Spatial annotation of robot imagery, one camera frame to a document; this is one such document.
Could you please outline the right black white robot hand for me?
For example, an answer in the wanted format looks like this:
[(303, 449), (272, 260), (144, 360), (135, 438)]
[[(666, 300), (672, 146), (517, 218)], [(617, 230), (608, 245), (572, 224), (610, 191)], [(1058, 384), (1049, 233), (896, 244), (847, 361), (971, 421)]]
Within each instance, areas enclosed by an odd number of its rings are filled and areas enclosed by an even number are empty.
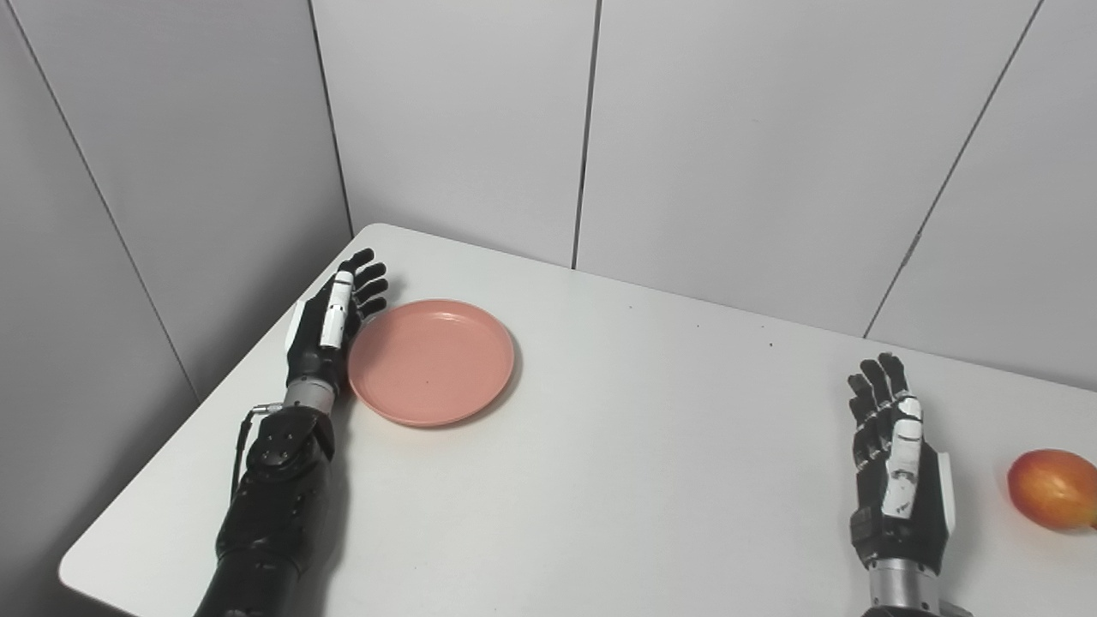
[(898, 356), (882, 352), (849, 375), (857, 508), (851, 543), (863, 566), (908, 560), (938, 574), (955, 527), (950, 461), (926, 438), (920, 399)]

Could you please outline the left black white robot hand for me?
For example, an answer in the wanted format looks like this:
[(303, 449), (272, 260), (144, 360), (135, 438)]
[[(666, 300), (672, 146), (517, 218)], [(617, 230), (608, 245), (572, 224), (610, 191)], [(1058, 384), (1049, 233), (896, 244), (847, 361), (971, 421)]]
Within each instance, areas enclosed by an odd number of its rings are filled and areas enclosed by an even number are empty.
[(287, 348), (286, 384), (323, 381), (340, 394), (350, 347), (362, 326), (387, 307), (387, 265), (373, 249), (344, 259), (325, 284), (295, 308)]

